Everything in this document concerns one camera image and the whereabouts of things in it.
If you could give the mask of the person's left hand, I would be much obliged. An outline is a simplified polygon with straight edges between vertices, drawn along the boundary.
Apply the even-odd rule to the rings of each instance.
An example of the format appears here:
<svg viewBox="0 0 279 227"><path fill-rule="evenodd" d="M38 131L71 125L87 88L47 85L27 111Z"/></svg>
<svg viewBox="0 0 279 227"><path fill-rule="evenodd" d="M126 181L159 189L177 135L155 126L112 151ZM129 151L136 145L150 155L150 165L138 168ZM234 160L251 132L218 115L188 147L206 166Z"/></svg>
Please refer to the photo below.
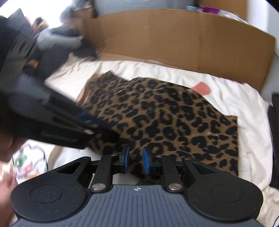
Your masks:
<svg viewBox="0 0 279 227"><path fill-rule="evenodd" d="M0 160L9 162L13 154L18 151L26 141L26 138L14 137L11 133L1 129Z"/></svg>

